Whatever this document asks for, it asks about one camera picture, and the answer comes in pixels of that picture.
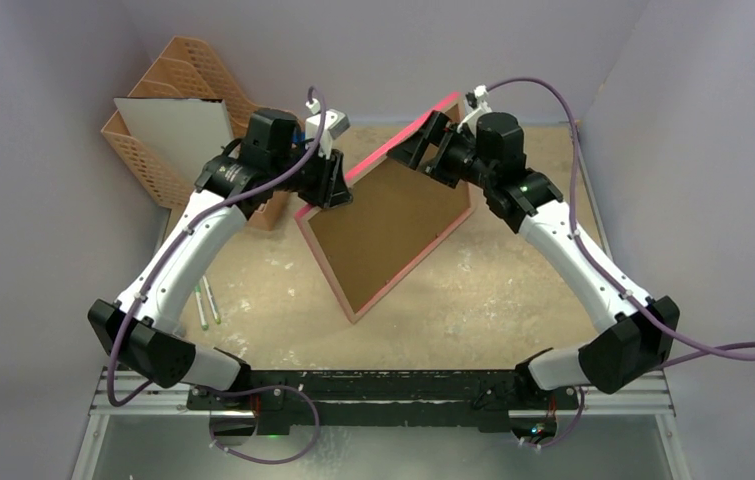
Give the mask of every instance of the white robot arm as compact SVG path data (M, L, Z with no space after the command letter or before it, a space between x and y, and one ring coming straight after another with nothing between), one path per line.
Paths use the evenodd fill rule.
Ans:
M298 192L307 202L333 208L352 199L341 174L343 155L333 141L344 133L347 116L336 110L325 113L325 128L318 133L321 106L307 103L315 114L306 120L305 137L318 142L315 155L278 190ZM227 198L265 183L289 170L304 155L304 145L294 145L300 127L293 115L272 109L255 112L244 139L237 139L210 160L195 183L180 220L153 259L114 302L98 300L89 310L89 322L104 349L112 350L119 325L138 300L138 308L122 339L119 360L163 387L177 382L230 390L249 366L217 349L182 340L180 313L189 295L218 251L247 223L255 209L272 191L251 197L235 206L221 208L192 228L192 220ZM238 155L231 157L236 147ZM164 264L154 274L164 257ZM145 294L143 285L148 285Z
M568 204L545 175L527 168L523 130L514 116L489 108L485 86L466 98L472 111L460 123L431 112L419 131L388 155L450 187L462 180L482 188L489 209L545 256L589 313L599 333L594 340L541 352L517 366L527 390L541 394L593 385L613 393L660 365L668 358L671 338L648 323L589 264L575 237L633 298L672 329L680 316L677 306L668 297L653 299L624 275L580 225L570 231ZM422 143L438 147L433 158L424 158Z

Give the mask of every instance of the white wall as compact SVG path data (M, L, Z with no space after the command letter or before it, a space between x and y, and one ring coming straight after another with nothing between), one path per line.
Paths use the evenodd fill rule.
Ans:
M105 358L86 321L161 214L99 133L149 64L117 0L0 0L0 478L70 476Z
M255 101L303 111L306 89L355 122L418 117L436 99L516 75L555 82L582 115L647 0L124 0L156 57L173 35L207 40ZM536 86L498 104L564 120Z
M755 339L755 2L652 0L583 136L616 259L681 332ZM668 375L695 478L755 478L755 364Z

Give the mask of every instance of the cork board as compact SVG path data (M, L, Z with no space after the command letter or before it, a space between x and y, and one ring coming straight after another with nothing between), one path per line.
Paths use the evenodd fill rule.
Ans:
M433 110L459 121L461 98L459 93L451 94ZM295 214L351 322L358 321L473 210L465 182L452 189L386 157L391 147L421 127L429 113L345 175L353 203L332 210L306 206Z

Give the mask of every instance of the white panel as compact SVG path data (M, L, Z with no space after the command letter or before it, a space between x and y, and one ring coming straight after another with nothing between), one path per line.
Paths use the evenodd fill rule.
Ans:
M682 333L755 339L755 2L653 0L583 138L616 261ZM755 364L667 374L693 478L755 478Z
M224 102L196 98L116 98L130 135L193 184L233 139Z
M208 41L261 104L301 111L314 84L352 123L399 122L454 90L545 78L582 116L647 0L124 0L151 57L173 35ZM562 121L539 86L493 95L532 122Z

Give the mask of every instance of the green marker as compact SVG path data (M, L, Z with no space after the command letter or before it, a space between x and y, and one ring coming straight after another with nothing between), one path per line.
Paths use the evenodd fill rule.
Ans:
M200 315L200 328L209 330L209 324L206 323L206 317L203 316L203 298L200 294L200 284L194 286L194 298L197 300L197 314Z
M212 309L212 319L215 323L221 325L221 314L218 313L218 304L215 303L215 297L212 295L212 287L209 286L209 280L206 279L206 275L202 277L203 286L206 287L206 298L209 300L209 308Z

